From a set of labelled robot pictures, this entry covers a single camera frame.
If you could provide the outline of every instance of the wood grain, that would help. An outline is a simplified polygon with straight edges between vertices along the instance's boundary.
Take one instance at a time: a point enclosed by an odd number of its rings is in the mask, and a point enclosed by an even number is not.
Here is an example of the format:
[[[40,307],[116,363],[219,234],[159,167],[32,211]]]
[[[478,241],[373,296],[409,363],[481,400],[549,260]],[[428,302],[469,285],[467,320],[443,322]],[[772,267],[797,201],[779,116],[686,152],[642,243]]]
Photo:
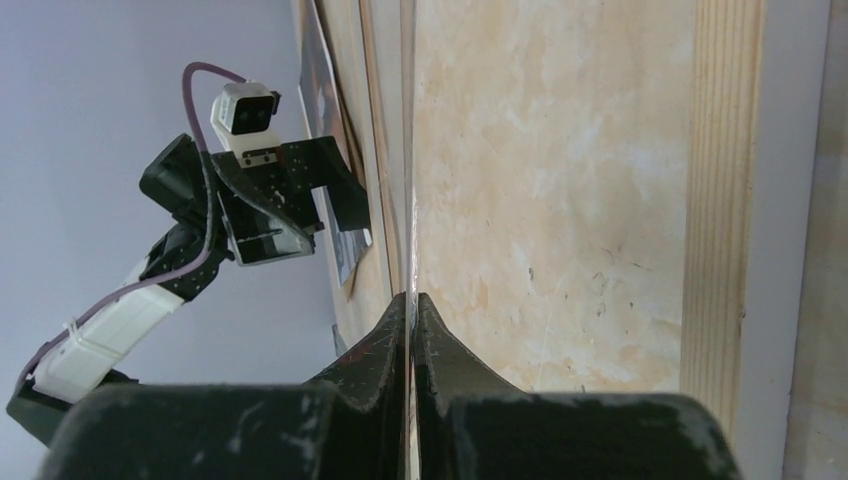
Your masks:
[[[362,36],[365,48],[365,70],[368,80],[368,92],[371,101],[371,115],[374,126],[374,144],[376,146],[377,176],[380,184],[380,204],[383,207],[383,227],[387,259],[389,263],[389,282],[392,295],[403,290],[401,272],[401,235],[398,231],[397,214],[392,201],[388,163],[389,148],[386,133],[386,123],[383,110],[383,96],[380,89],[380,75],[377,69],[376,40],[374,38],[374,22],[371,14],[371,2],[359,0],[359,11],[362,18]]]
[[[764,0],[701,0],[695,26],[680,389],[733,439]]]

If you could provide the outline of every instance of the white wall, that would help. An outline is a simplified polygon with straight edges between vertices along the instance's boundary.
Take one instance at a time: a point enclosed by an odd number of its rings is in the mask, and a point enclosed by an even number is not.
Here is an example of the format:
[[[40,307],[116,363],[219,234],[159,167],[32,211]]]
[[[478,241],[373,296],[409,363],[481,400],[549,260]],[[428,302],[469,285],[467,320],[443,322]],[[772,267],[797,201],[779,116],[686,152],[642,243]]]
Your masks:
[[[848,478],[848,0],[831,2],[784,478]]]
[[[108,293],[172,225],[137,183],[188,129],[185,64],[218,63],[280,90],[274,126],[287,141],[302,137],[296,58],[288,2],[3,2],[3,405],[36,348]],[[205,117],[222,82],[199,77]],[[333,359],[332,315],[323,255],[227,264],[119,369],[148,383],[300,382]],[[0,415],[0,478],[32,476],[44,453]]]

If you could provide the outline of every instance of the robotic arm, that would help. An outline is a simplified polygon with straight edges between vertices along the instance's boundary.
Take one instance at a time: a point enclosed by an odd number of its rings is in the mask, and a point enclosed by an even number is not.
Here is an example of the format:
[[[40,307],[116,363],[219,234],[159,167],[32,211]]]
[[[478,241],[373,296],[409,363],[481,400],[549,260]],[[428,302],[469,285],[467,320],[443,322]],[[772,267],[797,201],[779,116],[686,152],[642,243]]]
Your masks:
[[[185,93],[185,76],[183,87]],[[190,83],[188,90],[190,100]],[[278,101],[260,83],[227,84],[210,119],[225,151],[205,152],[202,133],[192,125],[194,140],[178,136],[145,169],[140,189],[177,224],[118,291],[42,347],[6,408],[45,445],[64,414],[92,390],[135,381],[113,367],[212,283],[224,260],[249,266],[314,253],[314,234],[323,229],[314,188],[327,187],[340,230],[370,227],[365,190],[332,137],[281,143],[269,128]],[[191,124],[188,102],[187,111]]]

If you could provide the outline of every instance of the plywood board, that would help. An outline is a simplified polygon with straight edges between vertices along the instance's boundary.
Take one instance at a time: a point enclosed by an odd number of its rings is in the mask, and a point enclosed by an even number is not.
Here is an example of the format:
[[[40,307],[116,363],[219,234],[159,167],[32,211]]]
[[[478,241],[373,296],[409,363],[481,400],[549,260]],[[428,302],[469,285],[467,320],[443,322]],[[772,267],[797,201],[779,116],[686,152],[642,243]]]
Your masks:
[[[681,391],[779,478],[828,0],[697,2]]]
[[[420,290],[523,389],[677,390],[693,25],[418,2]]]
[[[294,18],[299,19],[304,1],[292,0]],[[376,169],[374,134],[372,127],[367,75],[359,8],[355,0],[327,2],[323,5],[324,25],[328,42],[333,45],[336,82],[344,92],[345,106],[350,114],[350,127],[362,149],[365,167],[366,190],[371,209],[373,245],[360,259],[355,285],[350,295],[341,288],[332,287],[339,333],[348,345],[354,344],[379,320],[391,300],[388,260],[383,230],[383,212],[380,201],[379,179]],[[301,32],[296,27],[298,52]],[[319,213],[326,215],[323,199],[316,196]],[[333,265],[333,249],[324,242],[329,263]],[[338,285],[336,272],[331,269],[331,285]]]

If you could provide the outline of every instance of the gray wall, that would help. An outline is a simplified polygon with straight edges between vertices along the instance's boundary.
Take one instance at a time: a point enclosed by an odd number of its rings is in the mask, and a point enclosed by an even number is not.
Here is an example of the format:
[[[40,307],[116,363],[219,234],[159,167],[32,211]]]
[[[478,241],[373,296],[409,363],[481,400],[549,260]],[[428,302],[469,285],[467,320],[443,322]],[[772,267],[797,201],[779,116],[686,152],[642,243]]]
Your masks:
[[[218,63],[280,90],[274,127],[288,141],[303,135],[296,58],[285,1],[3,2],[3,405],[36,348],[111,291],[172,225],[137,183],[187,130],[182,68]],[[222,81],[199,74],[195,85],[206,118]],[[146,382],[299,382],[333,359],[332,316],[323,254],[227,264],[119,368]],[[31,477],[44,453],[0,415],[0,478]]]

